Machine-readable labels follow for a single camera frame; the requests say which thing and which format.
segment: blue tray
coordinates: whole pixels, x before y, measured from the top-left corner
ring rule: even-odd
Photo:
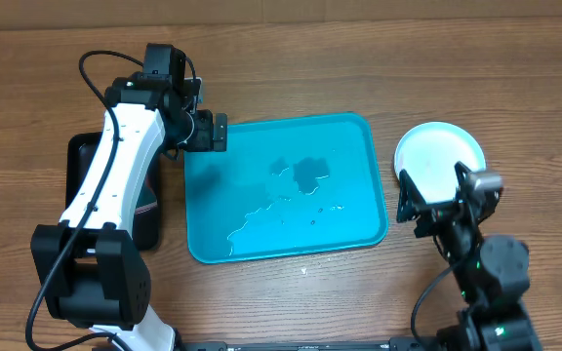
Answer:
[[[185,153],[187,242],[204,263],[378,244],[385,200],[370,126],[340,113],[228,126]]]

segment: black cable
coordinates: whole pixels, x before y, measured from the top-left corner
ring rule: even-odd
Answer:
[[[88,84],[88,87],[93,91],[93,93],[95,93],[97,98],[99,98],[99,100],[101,101],[103,106],[105,106],[105,108],[107,109],[107,112],[109,113],[112,124],[114,125],[114,139],[113,139],[113,142],[112,142],[112,148],[110,150],[109,157],[107,159],[107,163],[105,164],[105,169],[103,170],[103,174],[101,175],[99,183],[97,184],[97,188],[95,189],[95,193],[93,194],[93,197],[91,198],[91,200],[88,202],[88,206],[86,207],[86,211],[84,212],[81,219],[79,220],[79,223],[77,224],[77,226],[73,230],[72,235],[70,236],[70,238],[66,242],[66,245],[64,245],[64,248],[62,249],[62,251],[60,252],[58,257],[56,258],[56,261],[54,262],[54,265],[51,267],[51,270],[49,271],[49,274],[47,274],[47,277],[45,278],[45,280],[43,282],[43,285],[40,287],[40,290],[38,291],[38,294],[36,295],[36,299],[34,299],[34,303],[31,307],[31,309],[29,310],[29,315],[27,316],[27,323],[25,325],[25,342],[27,343],[27,346],[29,346],[29,348],[33,351],[61,351],[61,350],[65,350],[67,348],[70,348],[72,346],[79,345],[82,342],[86,342],[90,339],[99,338],[99,337],[108,337],[108,338],[112,339],[114,341],[114,343],[119,345],[123,350],[131,351],[129,346],[127,346],[127,344],[125,342],[123,342],[123,340],[120,337],[118,337],[117,334],[112,333],[112,332],[96,332],[96,333],[88,334],[88,335],[79,337],[77,339],[74,339],[72,341],[66,342],[65,344],[62,344],[60,346],[56,346],[56,347],[52,347],[52,348],[43,348],[43,347],[38,346],[34,342],[34,338],[33,338],[33,335],[32,335],[32,330],[33,330],[33,327],[34,327],[34,320],[36,319],[36,315],[38,314],[38,308],[40,307],[40,304],[42,303],[42,300],[45,297],[45,294],[47,293],[47,289],[51,286],[51,284],[54,280],[54,277],[56,275],[56,271],[59,270],[60,267],[62,266],[62,264],[64,263],[64,261],[66,259],[68,259],[69,255],[70,255],[70,252],[72,251],[73,244],[75,243],[75,240],[79,236],[79,233],[81,232],[82,228],[84,228],[84,225],[88,221],[88,218],[90,217],[91,213],[96,209],[97,200],[99,199],[101,190],[103,189],[103,186],[105,185],[105,181],[107,180],[107,176],[109,175],[109,171],[112,168],[112,164],[114,163],[114,158],[116,157],[116,150],[118,148],[118,141],[119,141],[120,135],[119,135],[119,128],[118,128],[118,121],[116,120],[116,115],[114,114],[114,111],[112,110],[112,108],[107,105],[107,102],[105,101],[105,98],[100,93],[100,91],[97,89],[97,87],[95,87],[93,82],[91,82],[91,80],[88,78],[88,75],[86,74],[86,70],[84,69],[84,61],[88,57],[94,56],[94,55],[116,56],[116,57],[119,57],[119,58],[122,58],[122,59],[127,59],[127,60],[129,60],[129,61],[131,61],[135,64],[138,64],[138,65],[142,66],[142,62],[140,62],[139,60],[137,60],[135,58],[131,58],[127,55],[112,52],[112,51],[107,51],[107,50],[90,51],[90,52],[82,55],[82,57],[79,59],[79,73],[82,75],[82,78],[84,79],[86,84]]]
[[[469,220],[471,222],[472,227],[475,228],[476,231],[478,231],[478,225],[477,225],[477,222],[476,222],[476,218],[474,217],[474,212],[472,211],[471,205],[469,203],[467,203],[466,208],[469,212]],[[433,236],[433,242],[435,243],[435,246],[437,247],[437,251],[442,255],[442,257],[444,257],[446,260],[448,260],[448,258],[443,255],[443,251],[442,251],[441,247],[439,246],[439,243],[437,242],[436,236]],[[418,335],[418,331],[416,330],[416,318],[418,316],[418,310],[420,309],[420,306],[422,305],[422,303],[424,302],[426,297],[430,294],[430,292],[432,292],[433,289],[435,289],[435,287],[437,286],[437,284],[439,284],[439,282],[441,282],[448,274],[450,274],[450,272],[459,268],[459,266],[461,266],[464,262],[467,262],[469,260],[469,258],[474,255],[474,252],[476,251],[477,244],[478,244],[477,241],[474,241],[474,243],[472,244],[472,247],[469,250],[469,253],[467,253],[467,255],[465,257],[463,257],[459,261],[455,262],[454,264],[450,265],[448,268],[444,269],[444,271],[441,272],[428,285],[428,287],[426,287],[426,289],[424,289],[424,291],[421,293],[420,297],[418,298],[418,301],[416,302],[416,305],[414,306],[413,312],[411,312],[411,334],[414,336],[416,341],[420,344],[420,346],[425,351],[430,351],[431,349],[429,347],[432,347],[433,344],[426,345],[422,341],[420,336]]]
[[[183,56],[185,57],[185,61],[187,61],[187,64],[190,66],[190,70],[192,71],[192,81],[195,81],[196,71],[194,70],[194,63],[192,63],[192,60],[186,54],[183,54]]]
[[[431,345],[426,345],[424,343],[424,341],[422,341],[422,339],[420,338],[420,336],[418,335],[418,331],[416,331],[416,317],[418,316],[418,310],[420,309],[420,305],[422,305],[422,303],[424,302],[424,300],[426,299],[426,297],[428,296],[428,294],[430,292],[432,292],[433,289],[435,289],[435,287],[437,286],[437,284],[439,284],[439,282],[442,281],[442,279],[444,279],[448,274],[450,274],[450,272],[452,272],[453,270],[459,268],[459,266],[463,263],[467,261],[467,257],[459,260],[457,263],[449,266],[448,268],[444,269],[443,272],[441,272],[437,278],[435,278],[429,285],[428,287],[426,287],[426,289],[424,289],[424,291],[421,293],[420,298],[418,298],[418,302],[416,302],[416,305],[414,306],[414,311],[411,313],[411,334],[414,336],[414,338],[416,339],[416,341],[420,344],[420,346],[426,350],[426,351],[430,351],[431,349],[429,348],[429,346]]]

